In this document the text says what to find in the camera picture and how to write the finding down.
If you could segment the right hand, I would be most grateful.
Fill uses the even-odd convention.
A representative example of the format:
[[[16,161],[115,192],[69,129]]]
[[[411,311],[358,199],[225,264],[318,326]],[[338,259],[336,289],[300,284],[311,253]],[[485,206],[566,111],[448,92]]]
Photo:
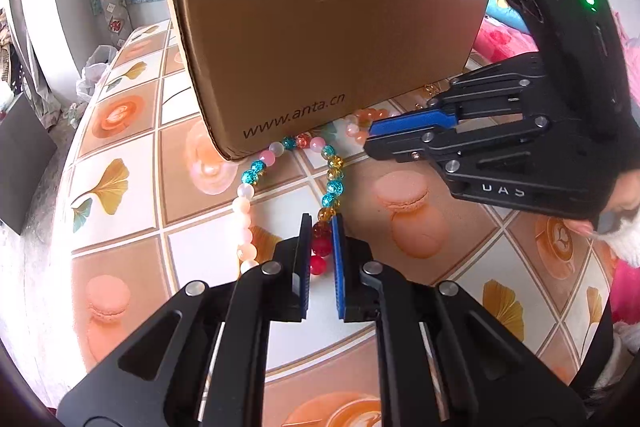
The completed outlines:
[[[607,243],[620,260],[631,268],[639,268],[639,170],[622,173],[600,213],[605,225],[597,228],[589,220],[564,219],[570,230],[588,239]]]

